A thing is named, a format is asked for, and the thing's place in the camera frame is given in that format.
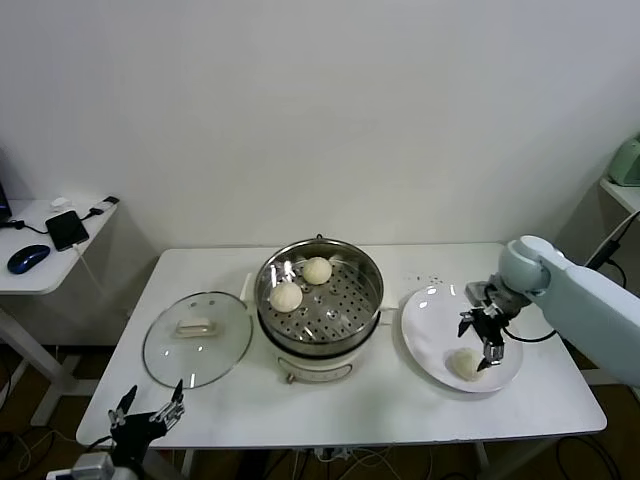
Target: perforated steamer tray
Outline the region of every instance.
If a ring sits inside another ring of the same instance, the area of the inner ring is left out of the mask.
[[[329,281],[311,285],[302,276],[304,263],[326,258],[333,268]],[[298,284],[300,307],[275,311],[269,302],[273,288],[284,281]],[[382,276],[371,258],[353,245],[324,238],[285,247],[263,265],[255,286],[260,322],[267,336],[289,353],[330,358],[359,346],[378,321]]]

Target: shelf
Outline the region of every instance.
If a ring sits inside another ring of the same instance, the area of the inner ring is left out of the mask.
[[[621,187],[606,178],[600,180],[600,186],[629,212],[640,210],[640,187]]]

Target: steamed bun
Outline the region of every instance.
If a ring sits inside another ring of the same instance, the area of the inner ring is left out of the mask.
[[[302,290],[295,283],[283,282],[271,291],[269,301],[278,312],[293,312],[302,303]]]
[[[322,257],[307,260],[302,268],[302,276],[311,285],[322,285],[331,278],[331,264]]]
[[[484,370],[478,372],[478,365],[482,355],[471,348],[461,348],[451,355],[451,369],[463,380],[475,382],[484,374]]]

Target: computer mouse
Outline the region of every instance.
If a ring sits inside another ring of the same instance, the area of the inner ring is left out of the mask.
[[[19,275],[28,272],[51,252],[51,248],[46,245],[29,245],[14,253],[7,262],[7,269],[11,273]]]

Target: glass lid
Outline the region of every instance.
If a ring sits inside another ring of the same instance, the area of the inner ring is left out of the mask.
[[[214,382],[242,359],[253,334],[242,301],[224,292],[196,293],[162,312],[144,340],[144,365],[155,380],[196,388]]]

